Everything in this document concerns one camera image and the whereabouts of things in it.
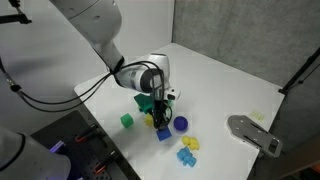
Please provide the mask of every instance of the yellow toy piece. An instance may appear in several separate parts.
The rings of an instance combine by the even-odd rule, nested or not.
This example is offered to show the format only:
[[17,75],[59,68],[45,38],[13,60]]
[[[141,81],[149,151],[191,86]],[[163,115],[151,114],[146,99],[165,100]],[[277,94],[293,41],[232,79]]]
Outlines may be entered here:
[[189,148],[191,150],[199,150],[200,149],[199,141],[195,137],[183,136],[181,140],[182,140],[183,145],[189,146]]
[[149,127],[153,126],[153,117],[150,114],[147,114],[144,118],[144,123]]

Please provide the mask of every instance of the white wall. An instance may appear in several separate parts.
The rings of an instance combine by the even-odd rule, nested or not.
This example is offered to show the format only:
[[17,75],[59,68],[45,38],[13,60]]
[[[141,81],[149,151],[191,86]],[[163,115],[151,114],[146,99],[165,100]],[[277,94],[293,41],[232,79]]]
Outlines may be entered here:
[[[104,64],[86,40],[48,0],[22,1],[29,25],[0,25],[0,55],[11,76],[30,95],[50,101],[74,96],[77,84],[103,73]],[[120,0],[122,29],[115,42],[127,59],[171,42],[174,0]],[[0,15],[16,13],[6,0]],[[32,133],[67,114],[29,108],[0,75],[0,125]]]

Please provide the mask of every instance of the green block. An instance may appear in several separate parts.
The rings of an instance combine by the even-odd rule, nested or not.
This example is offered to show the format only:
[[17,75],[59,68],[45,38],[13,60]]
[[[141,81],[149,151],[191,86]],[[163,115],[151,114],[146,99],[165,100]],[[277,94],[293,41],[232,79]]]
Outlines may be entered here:
[[148,111],[153,108],[153,101],[150,96],[146,96],[144,94],[138,94],[134,97],[134,100],[137,102],[138,106],[140,107],[139,110],[144,112],[145,114],[147,114]]
[[125,128],[128,128],[133,124],[133,118],[128,113],[122,116],[120,119]]

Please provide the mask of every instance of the white table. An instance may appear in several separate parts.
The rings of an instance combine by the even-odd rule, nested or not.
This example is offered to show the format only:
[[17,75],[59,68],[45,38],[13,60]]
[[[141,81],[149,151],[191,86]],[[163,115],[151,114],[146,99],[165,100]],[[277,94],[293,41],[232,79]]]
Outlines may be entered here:
[[[200,142],[200,150],[192,152],[197,158],[194,168],[184,167],[176,157],[184,147],[180,140],[184,134],[175,132],[171,123],[173,136],[159,142],[155,129],[144,124],[144,114],[133,99],[138,93],[119,87],[113,78],[85,106],[142,179],[246,179],[258,150],[231,136],[226,120],[230,115],[248,115],[256,110],[265,115],[263,121],[256,122],[269,130],[284,98],[278,93],[280,87],[177,44],[155,52],[169,57],[171,85],[181,90],[173,118],[185,116],[189,121],[185,134]],[[99,78],[79,84],[75,92],[81,94]],[[129,129],[120,121],[126,113],[134,118]]]

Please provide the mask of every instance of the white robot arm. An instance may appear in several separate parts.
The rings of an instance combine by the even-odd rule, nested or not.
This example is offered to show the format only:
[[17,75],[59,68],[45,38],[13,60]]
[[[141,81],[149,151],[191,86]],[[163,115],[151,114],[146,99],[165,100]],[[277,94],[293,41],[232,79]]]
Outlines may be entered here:
[[[166,108],[161,104],[165,100],[177,100],[180,96],[180,92],[173,89],[169,83],[168,57],[163,54],[151,54],[145,63],[150,69],[141,64],[123,68],[128,64],[113,42],[121,27],[121,14],[114,0],[51,0],[51,2],[87,39],[120,86],[143,93],[154,93],[152,97],[155,98],[155,107],[152,115],[155,122],[158,122],[155,128],[165,128],[169,121],[164,116]],[[160,73],[163,75],[164,90],[161,86]]]

